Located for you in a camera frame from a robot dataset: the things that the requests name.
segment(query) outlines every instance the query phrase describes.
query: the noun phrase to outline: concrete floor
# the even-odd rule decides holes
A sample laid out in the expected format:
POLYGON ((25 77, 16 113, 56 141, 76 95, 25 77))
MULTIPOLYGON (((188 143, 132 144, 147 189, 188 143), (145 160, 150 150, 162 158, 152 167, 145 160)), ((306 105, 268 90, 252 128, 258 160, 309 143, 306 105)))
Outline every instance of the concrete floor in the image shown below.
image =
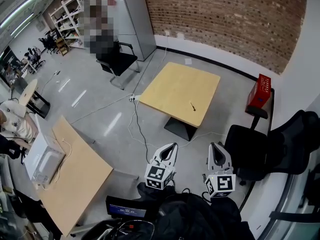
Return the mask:
MULTIPOLYGON (((162 64, 158 67, 164 54, 164 50, 157 49, 146 61, 139 61, 142 72, 136 73, 127 70, 123 73, 120 78, 128 83, 125 90, 120 90, 111 85, 109 81, 112 75, 102 70, 101 65, 95 62, 96 59, 93 54, 78 48, 72 49, 65 56, 60 54, 50 55, 44 52, 41 59, 46 60, 45 64, 37 74, 29 74, 25 79, 27 82, 35 78, 38 79, 37 91, 42 92, 43 97, 51 103, 49 114, 46 117, 51 125, 60 115, 65 116, 70 123, 73 123, 77 119, 132 93, 134 90, 134 94, 140 95, 152 81, 153 76, 167 62, 185 64, 185 59, 188 58, 184 55, 167 52, 162 64), (55 71, 60 71, 60 74, 55 75, 46 84, 55 71), (85 90, 86 92, 79 103, 72 107, 72 103, 85 90)), ((225 135, 233 124, 250 127, 253 117, 246 114, 244 109, 248 94, 255 82, 228 69, 202 60, 194 58, 191 60, 191 67, 221 76, 213 100, 195 136, 208 132, 218 134, 210 133, 199 136, 188 146, 179 148, 175 164, 177 172, 174 176, 176 191, 181 192, 184 188, 190 188, 192 193, 201 195, 202 192, 206 191, 202 174, 207 172, 208 145, 210 142, 222 141, 224 143, 225 135)), ((268 113, 270 113, 270 104, 270 101, 268 101, 265 106, 268 113)), ((140 175, 139 180, 143 181, 147 165, 146 148, 140 142, 133 140, 128 131, 128 124, 133 113, 134 105, 129 102, 129 97, 127 97, 78 120, 73 126, 96 140, 91 147, 112 167, 140 175), (115 119, 117 119, 116 123, 110 128, 115 119)), ((142 133, 146 137, 147 143, 152 144, 148 145, 148 159, 153 156, 156 147, 172 142, 178 143, 179 146, 188 143, 164 129, 169 116, 143 104, 139 104, 137 114, 142 133)), ((269 120, 261 119, 256 129, 262 133, 267 133, 268 125, 269 120)), ((130 129, 134 138, 143 141, 135 120, 133 120, 130 129)), ((11 160, 10 166, 15 187, 26 195, 38 199, 26 169, 20 164, 19 159, 11 160)), ((105 205, 106 195, 126 199, 137 198, 139 195, 136 185, 137 182, 135 181, 111 175, 91 202, 80 222, 88 224, 108 218, 105 205)), ((240 206, 248 188, 248 185, 244 187, 237 185, 237 191, 229 197, 240 206)))

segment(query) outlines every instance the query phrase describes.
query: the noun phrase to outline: red brick wall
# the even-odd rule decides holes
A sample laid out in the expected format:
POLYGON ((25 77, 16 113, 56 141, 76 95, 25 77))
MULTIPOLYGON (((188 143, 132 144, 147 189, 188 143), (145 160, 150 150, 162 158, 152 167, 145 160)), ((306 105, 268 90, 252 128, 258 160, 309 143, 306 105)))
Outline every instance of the red brick wall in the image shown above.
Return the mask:
POLYGON ((307 0, 146 0, 154 34, 239 55, 281 74, 300 35, 307 0))

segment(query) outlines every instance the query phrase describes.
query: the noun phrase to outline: black table base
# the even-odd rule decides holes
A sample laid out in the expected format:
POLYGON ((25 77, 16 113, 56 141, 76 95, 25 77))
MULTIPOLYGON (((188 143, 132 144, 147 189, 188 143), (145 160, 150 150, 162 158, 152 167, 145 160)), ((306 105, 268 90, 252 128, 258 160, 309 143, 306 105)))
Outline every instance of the black table base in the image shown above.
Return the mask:
POLYGON ((164 129, 172 132, 175 135, 178 135, 179 137, 187 141, 191 141, 198 128, 173 117, 170 117, 169 121, 165 124, 164 129))
POLYGON ((28 102, 26 107, 30 109, 33 113, 39 114, 40 117, 45 118, 50 110, 50 103, 46 101, 38 92, 34 92, 34 95, 37 96, 44 105, 41 108, 38 108, 31 100, 28 102))

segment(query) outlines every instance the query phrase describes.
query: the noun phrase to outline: small stick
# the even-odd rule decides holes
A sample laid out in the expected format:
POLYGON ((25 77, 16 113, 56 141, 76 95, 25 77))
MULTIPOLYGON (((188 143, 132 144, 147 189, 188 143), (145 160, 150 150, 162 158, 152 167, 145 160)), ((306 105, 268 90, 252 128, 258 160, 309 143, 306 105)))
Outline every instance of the small stick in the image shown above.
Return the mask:
POLYGON ((193 111, 196 111, 196 109, 195 109, 194 105, 192 105, 191 101, 190 101, 190 104, 191 104, 191 106, 193 108, 193 111))

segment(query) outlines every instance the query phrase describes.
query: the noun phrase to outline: red box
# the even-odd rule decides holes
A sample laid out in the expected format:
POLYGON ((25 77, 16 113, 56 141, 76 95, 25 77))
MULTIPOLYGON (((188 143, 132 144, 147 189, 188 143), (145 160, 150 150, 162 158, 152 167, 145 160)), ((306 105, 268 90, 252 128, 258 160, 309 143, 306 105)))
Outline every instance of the red box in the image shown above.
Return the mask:
POLYGON ((263 74, 259 74, 259 78, 249 93, 247 106, 262 108, 270 98, 271 78, 263 74))

